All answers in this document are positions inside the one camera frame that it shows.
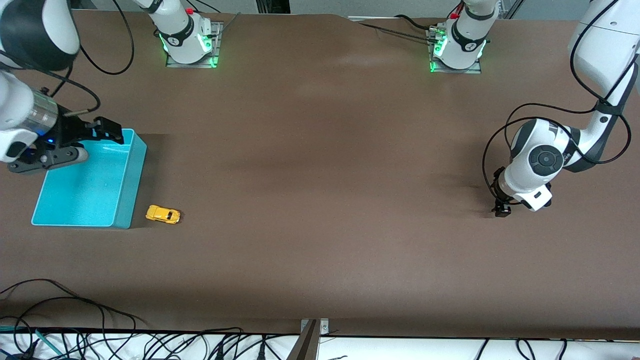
blue bin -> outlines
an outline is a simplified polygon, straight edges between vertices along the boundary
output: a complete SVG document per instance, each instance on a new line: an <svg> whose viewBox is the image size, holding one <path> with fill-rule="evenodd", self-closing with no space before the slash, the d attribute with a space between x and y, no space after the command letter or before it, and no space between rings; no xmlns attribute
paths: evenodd
<svg viewBox="0 0 640 360"><path fill-rule="evenodd" d="M48 171L31 223L128 229L147 145L132 129L122 134L123 145L83 141L87 161Z"/></svg>

toy car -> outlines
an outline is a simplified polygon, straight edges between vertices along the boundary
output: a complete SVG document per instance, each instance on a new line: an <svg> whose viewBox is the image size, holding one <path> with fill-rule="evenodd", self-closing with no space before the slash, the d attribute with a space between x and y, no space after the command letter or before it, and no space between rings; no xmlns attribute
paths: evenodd
<svg viewBox="0 0 640 360"><path fill-rule="evenodd" d="M180 211L162 208L158 205L151 205L145 217L153 221L162 221L167 224L177 224L180 221Z"/></svg>

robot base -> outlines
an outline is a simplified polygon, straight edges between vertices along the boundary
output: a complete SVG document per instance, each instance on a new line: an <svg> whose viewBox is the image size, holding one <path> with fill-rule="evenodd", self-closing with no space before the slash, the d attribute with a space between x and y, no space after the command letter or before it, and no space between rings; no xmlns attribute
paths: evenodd
<svg viewBox="0 0 640 360"><path fill-rule="evenodd" d="M434 39L435 40L435 34L429 30L426 31L427 33L427 37L430 39ZM482 73L481 68L480 68L480 60L476 60L476 62L471 65L471 67L467 68L467 69L452 69L446 65L444 65L444 63L442 62L442 60L440 60L439 58L437 58L433 52L434 52L434 48L435 48L435 44L430 42L429 43L429 66L431 68L431 72L449 72L449 73L454 73L454 74L480 74Z"/></svg>
<svg viewBox="0 0 640 360"><path fill-rule="evenodd" d="M181 67L181 68L197 68L197 69L210 69L218 67L218 57L220 56L220 43L222 42L222 29L224 28L222 21L211 22L211 39L205 40L211 44L211 52L206 54L200 61L196 61L190 64L183 64L175 61L169 54L166 55L166 67Z"/></svg>

brown table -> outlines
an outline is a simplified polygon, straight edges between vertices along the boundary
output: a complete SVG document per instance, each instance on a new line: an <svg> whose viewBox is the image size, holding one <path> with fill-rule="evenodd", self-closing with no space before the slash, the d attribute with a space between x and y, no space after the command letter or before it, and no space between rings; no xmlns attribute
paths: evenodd
<svg viewBox="0 0 640 360"><path fill-rule="evenodd" d="M126 63L117 13L75 15L97 62ZM562 173L538 213L492 218L481 175L484 145L515 106L593 105L569 71L575 23L498 21L482 75L461 76L430 73L419 41L333 15L240 15L219 68L166 69L148 17L127 16L131 69L106 76L79 56L72 78L100 95L98 115L148 145L133 227L34 227L43 176L1 171L3 286L49 277L156 329L288 332L326 317L344 334L637 337L639 142L613 164ZM56 100L92 101L68 85ZM634 126L637 94L626 114ZM616 129L607 154L623 139ZM507 163L498 139L488 171ZM184 223L145 220L151 203L183 210ZM57 294L32 284L0 306ZM95 309L59 306L32 322L99 325Z"/></svg>

black round joint cap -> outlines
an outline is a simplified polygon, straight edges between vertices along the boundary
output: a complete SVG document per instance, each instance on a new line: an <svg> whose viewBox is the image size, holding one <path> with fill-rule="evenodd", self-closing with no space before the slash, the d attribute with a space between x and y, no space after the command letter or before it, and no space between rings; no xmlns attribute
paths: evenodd
<svg viewBox="0 0 640 360"><path fill-rule="evenodd" d="M540 176L549 176L562 168L562 153L551 145L536 146L529 153L529 165Z"/></svg>

